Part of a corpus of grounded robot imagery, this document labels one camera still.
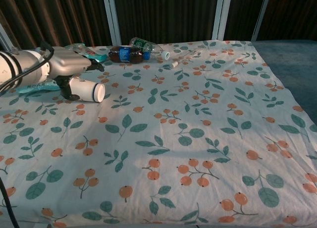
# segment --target plastic bottle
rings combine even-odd
[[[169,59],[169,51],[164,51],[159,45],[140,38],[130,40],[130,45],[141,49],[144,53],[144,60],[160,59],[167,61]]]
[[[136,47],[130,46],[114,46],[108,54],[113,62],[131,62],[138,64],[143,61],[143,52]]]

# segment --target blue label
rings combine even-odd
[[[120,47],[120,61],[122,62],[130,62],[130,47],[122,46]]]

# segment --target black cable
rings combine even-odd
[[[3,199],[5,201],[5,206],[6,206],[8,213],[9,213],[9,216],[10,216],[10,219],[11,219],[11,222],[12,222],[14,228],[20,228],[19,224],[16,221],[16,218],[14,216],[9,197],[8,197],[8,194],[6,193],[6,190],[5,190],[5,187],[4,187],[4,184],[2,182],[1,177],[0,177],[0,190],[1,190],[1,193],[3,195]]]
[[[47,58],[44,59],[44,61],[42,61],[41,63],[39,63],[38,65],[30,68],[28,71],[17,75],[16,77],[13,77],[12,79],[4,82],[1,86],[0,86],[0,92],[2,92],[7,86],[9,86],[10,84],[18,81],[19,79],[21,79],[22,77],[32,73],[33,71],[37,70],[38,68],[42,67],[43,65],[45,65],[46,63],[48,63],[48,61],[53,57],[54,54],[54,48],[52,48],[51,45],[49,45],[46,42],[42,42],[41,43],[41,49],[47,49],[50,51],[50,54],[48,55]]]

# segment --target bottle label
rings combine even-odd
[[[122,46],[120,48],[120,53],[119,53],[120,61],[130,62],[130,51],[131,51],[130,47]]]
[[[141,49],[141,51],[146,51],[146,47],[148,46],[148,41],[143,39],[136,39],[133,43],[134,47]]]

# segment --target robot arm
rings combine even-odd
[[[41,47],[44,50],[0,51],[0,92],[19,86],[38,84],[46,78],[56,81],[61,95],[68,100],[78,100],[71,93],[70,78],[83,71],[104,71],[102,65],[94,59],[88,59],[74,51],[60,46]]]

